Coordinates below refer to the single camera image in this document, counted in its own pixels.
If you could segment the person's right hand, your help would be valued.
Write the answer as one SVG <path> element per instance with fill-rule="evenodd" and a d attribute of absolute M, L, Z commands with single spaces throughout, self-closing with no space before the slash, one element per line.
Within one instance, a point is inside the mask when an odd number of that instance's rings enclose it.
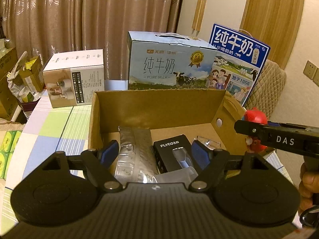
<path fill-rule="evenodd" d="M 313 191 L 311 190 L 311 187 L 309 186 L 309 184 L 304 184 L 304 175 L 307 172 L 307 168 L 305 166 L 305 163 L 303 163 L 301 165 L 301 171 L 300 171 L 300 178 L 301 178 L 301 182 L 299 183 L 298 186 L 298 192 L 300 194 L 301 197 L 301 202 L 299 205 L 299 209 L 298 209 L 298 214 L 301 215 L 305 210 L 311 208 L 313 206 L 312 203 L 312 195 L 313 195 Z"/>

